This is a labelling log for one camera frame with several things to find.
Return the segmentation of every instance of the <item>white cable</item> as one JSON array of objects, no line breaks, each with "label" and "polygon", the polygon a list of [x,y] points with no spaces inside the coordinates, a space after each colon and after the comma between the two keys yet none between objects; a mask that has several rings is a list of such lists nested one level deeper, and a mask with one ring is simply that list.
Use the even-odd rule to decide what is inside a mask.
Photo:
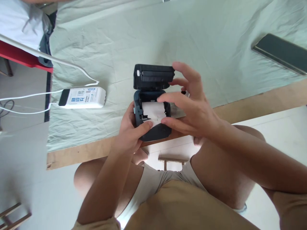
[{"label": "white cable", "polygon": [[85,85],[85,86],[98,85],[98,83],[99,83],[98,80],[92,78],[82,67],[80,67],[80,66],[78,66],[78,65],[72,64],[72,63],[67,62],[67,61],[63,61],[63,60],[58,59],[58,58],[56,58],[56,57],[52,57],[52,56],[50,56],[50,55],[48,55],[48,54],[42,53],[42,52],[40,52],[40,51],[37,51],[37,50],[35,50],[35,49],[33,49],[33,48],[27,47],[26,45],[23,45],[23,44],[21,44],[21,43],[19,43],[19,42],[16,42],[16,41],[14,41],[14,40],[12,40],[12,39],[6,37],[6,36],[3,36],[3,35],[1,35],[1,34],[0,34],[0,40],[1,40],[1,41],[4,41],[4,42],[6,42],[6,43],[8,43],[8,44],[10,44],[10,45],[12,45],[12,46],[15,46],[15,47],[17,47],[17,48],[20,48],[20,49],[22,49],[22,50],[24,50],[24,51],[26,51],[26,52],[28,52],[28,53],[35,54],[35,55],[40,56],[40,57],[42,57],[42,58],[46,58],[46,59],[49,59],[49,60],[51,60],[51,61],[54,61],[54,62],[63,64],[63,65],[71,66],[71,67],[74,67],[74,68],[76,68],[76,69],[81,70],[81,71],[84,73],[85,76],[87,76],[89,79],[91,79],[91,80],[93,80],[93,81],[96,82],[96,83],[87,84],[87,85]]},{"label": "white cable", "polygon": [[[4,101],[4,100],[12,100],[12,99],[20,99],[20,98],[26,98],[26,97],[31,97],[31,96],[43,95],[43,94],[60,93],[60,92],[62,92],[62,91],[63,91],[63,89],[58,90],[58,91],[54,91],[54,92],[37,93],[37,94],[31,94],[31,95],[27,95],[27,96],[20,96],[20,97],[8,97],[8,98],[2,98],[2,99],[0,99],[0,101]],[[18,114],[37,114],[37,113],[42,113],[42,112],[46,112],[46,111],[48,111],[48,110],[50,109],[50,107],[51,107],[51,105],[52,105],[52,104],[56,104],[56,103],[49,103],[48,108],[47,108],[47,109],[45,109],[44,111],[33,112],[33,113],[21,113],[21,112],[16,112],[16,111],[9,110],[9,109],[6,109],[6,108],[1,107],[1,106],[0,106],[0,109],[3,109],[3,110],[8,111],[8,112],[18,113]]]},{"label": "white cable", "polygon": [[[42,53],[40,51],[37,51],[33,48],[30,48],[26,45],[23,45],[19,42],[16,42],[6,36],[3,36],[2,34],[0,34],[0,40],[1,41],[4,41],[12,46],[15,46],[17,48],[20,48],[28,53],[31,53],[31,54],[35,54],[37,56],[40,56],[42,58],[46,58],[46,59],[49,59],[51,61],[54,61],[54,62],[57,62],[57,63],[60,63],[60,64],[63,64],[63,65],[67,65],[67,66],[71,66],[71,67],[74,67],[76,69],[79,69],[82,71],[82,73],[84,73],[85,76],[87,76],[89,79],[93,80],[93,81],[96,81],[96,83],[91,83],[91,84],[87,84],[85,86],[91,86],[91,85],[98,85],[99,84],[99,81],[92,78],[82,67],[78,66],[78,65],[75,65],[75,64],[72,64],[70,62],[67,62],[67,61],[63,61],[61,59],[58,59],[56,57],[52,57],[51,55],[48,55],[48,54],[45,54],[45,53]],[[36,95],[43,95],[43,94],[52,94],[52,93],[59,93],[59,92],[62,92],[62,90],[59,90],[59,91],[55,91],[55,92],[46,92],[46,93],[38,93],[38,94],[32,94],[32,95],[28,95],[28,96],[21,96],[21,97],[10,97],[10,98],[2,98],[0,99],[0,101],[3,101],[3,100],[12,100],[12,99],[19,99],[19,98],[26,98],[26,97],[31,97],[31,96],[36,96]],[[50,103],[49,106],[48,106],[48,109],[44,110],[44,111],[40,111],[40,112],[34,112],[34,113],[20,113],[20,112],[15,112],[15,111],[12,111],[12,110],[9,110],[9,109],[6,109],[6,108],[3,108],[3,107],[0,107],[0,109],[3,109],[3,110],[6,110],[6,111],[9,111],[9,112],[13,112],[13,113],[18,113],[18,114],[36,114],[36,113],[41,113],[41,112],[46,112],[50,109],[50,106],[51,104],[55,104],[55,103]]]}]

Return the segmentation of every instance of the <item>hand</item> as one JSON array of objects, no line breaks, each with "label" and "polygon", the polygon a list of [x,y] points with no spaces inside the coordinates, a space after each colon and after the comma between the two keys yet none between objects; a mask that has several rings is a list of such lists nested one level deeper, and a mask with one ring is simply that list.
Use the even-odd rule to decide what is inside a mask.
[{"label": "hand", "polygon": [[139,138],[146,134],[153,126],[151,121],[147,121],[135,128],[133,108],[134,103],[131,102],[122,118],[119,134],[115,137],[115,142],[111,147],[111,154],[133,154],[141,146],[142,141]]},{"label": "hand", "polygon": [[179,132],[196,137],[214,135],[225,121],[221,120],[211,108],[203,92],[200,74],[181,62],[174,62],[173,68],[181,72],[185,79],[176,78],[169,84],[182,86],[181,90],[187,90],[190,97],[181,92],[173,92],[162,94],[157,101],[175,103],[186,113],[186,117],[181,121],[166,117],[161,122]]}]

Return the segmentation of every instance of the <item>red object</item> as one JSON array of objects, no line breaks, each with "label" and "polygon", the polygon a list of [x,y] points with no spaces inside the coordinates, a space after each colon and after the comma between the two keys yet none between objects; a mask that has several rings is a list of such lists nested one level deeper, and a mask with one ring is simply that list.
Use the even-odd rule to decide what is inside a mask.
[{"label": "red object", "polygon": [[3,41],[0,41],[0,57],[9,59],[11,61],[17,62],[19,64],[28,66],[28,67],[36,67],[38,69],[42,69],[48,71],[50,73],[53,72],[53,68],[46,67],[39,63],[36,56],[19,49],[15,46],[7,44]]}]

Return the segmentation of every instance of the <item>black phone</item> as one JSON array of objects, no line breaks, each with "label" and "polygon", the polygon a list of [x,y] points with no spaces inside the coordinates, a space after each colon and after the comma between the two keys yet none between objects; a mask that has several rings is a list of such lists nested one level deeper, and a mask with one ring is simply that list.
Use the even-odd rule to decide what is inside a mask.
[{"label": "black phone", "polygon": [[307,74],[307,50],[300,46],[267,34],[252,49],[300,75]]}]

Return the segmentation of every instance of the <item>knee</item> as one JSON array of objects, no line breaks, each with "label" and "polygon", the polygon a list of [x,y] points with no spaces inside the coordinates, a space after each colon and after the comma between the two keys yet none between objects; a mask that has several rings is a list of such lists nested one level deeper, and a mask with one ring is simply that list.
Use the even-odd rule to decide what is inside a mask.
[{"label": "knee", "polygon": [[98,176],[104,160],[97,159],[89,162],[84,162],[77,168],[74,175],[74,186],[85,197],[96,177]]},{"label": "knee", "polygon": [[252,128],[252,127],[248,127],[248,126],[241,126],[241,125],[234,125],[237,129],[240,129],[246,133],[249,133],[257,138],[259,138],[262,141],[265,141],[264,136],[262,135],[261,132],[259,132],[258,130]]},{"label": "knee", "polygon": [[79,165],[74,175],[74,186],[81,194],[83,193],[82,190],[87,182],[87,164],[88,163],[85,162]]}]

